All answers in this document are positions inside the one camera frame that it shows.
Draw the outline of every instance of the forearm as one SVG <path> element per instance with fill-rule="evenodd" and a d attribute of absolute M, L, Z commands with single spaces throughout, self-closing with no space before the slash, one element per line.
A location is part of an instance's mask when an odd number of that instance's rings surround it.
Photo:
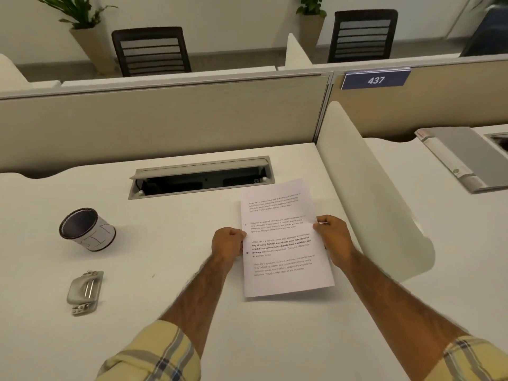
<path fill-rule="evenodd" d="M 213 314 L 231 266 L 232 262 L 219 257 L 208 258 L 193 281 L 159 318 L 180 327 L 199 357 L 203 355 Z"/>
<path fill-rule="evenodd" d="M 361 253 L 352 254 L 344 273 L 412 381 L 423 380 L 446 346 L 466 334 Z"/>

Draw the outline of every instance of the pen holder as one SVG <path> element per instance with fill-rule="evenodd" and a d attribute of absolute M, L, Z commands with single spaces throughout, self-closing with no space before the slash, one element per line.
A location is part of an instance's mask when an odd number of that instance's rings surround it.
<path fill-rule="evenodd" d="M 92 208 L 71 212 L 60 224 L 60 236 L 74 241 L 90 251 L 108 247 L 116 237 L 116 230 Z"/>

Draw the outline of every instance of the yellow plaid shirt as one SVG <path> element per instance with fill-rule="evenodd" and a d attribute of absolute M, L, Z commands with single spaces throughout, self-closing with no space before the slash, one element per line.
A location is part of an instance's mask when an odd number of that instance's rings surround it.
<path fill-rule="evenodd" d="M 198 381 L 199 356 L 181 329 L 157 320 L 106 360 L 97 381 Z M 426 381 L 507 381 L 508 356 L 489 342 L 460 337 L 445 349 Z"/>

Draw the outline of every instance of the plant pot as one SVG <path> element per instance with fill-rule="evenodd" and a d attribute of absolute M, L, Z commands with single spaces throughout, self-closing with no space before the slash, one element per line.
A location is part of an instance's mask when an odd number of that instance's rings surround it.
<path fill-rule="evenodd" d="M 314 55 L 324 22 L 325 18 L 319 15 L 300 15 L 300 39 L 298 42 L 308 57 Z"/>
<path fill-rule="evenodd" d="M 86 56 L 102 75 L 115 72 L 116 64 L 111 56 L 108 43 L 98 30 L 98 26 L 90 29 L 71 29 L 71 35 L 81 46 Z"/>

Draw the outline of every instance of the mesh chair back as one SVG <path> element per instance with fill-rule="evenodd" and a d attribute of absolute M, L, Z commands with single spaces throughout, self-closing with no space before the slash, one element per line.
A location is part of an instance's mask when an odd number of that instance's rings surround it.
<path fill-rule="evenodd" d="M 328 63 L 389 59 L 398 16 L 393 9 L 335 12 Z"/>
<path fill-rule="evenodd" d="M 181 27 L 122 29 L 111 37 L 124 77 L 191 72 Z"/>
<path fill-rule="evenodd" d="M 499 55 L 508 53 L 508 6 L 489 10 L 460 56 Z"/>

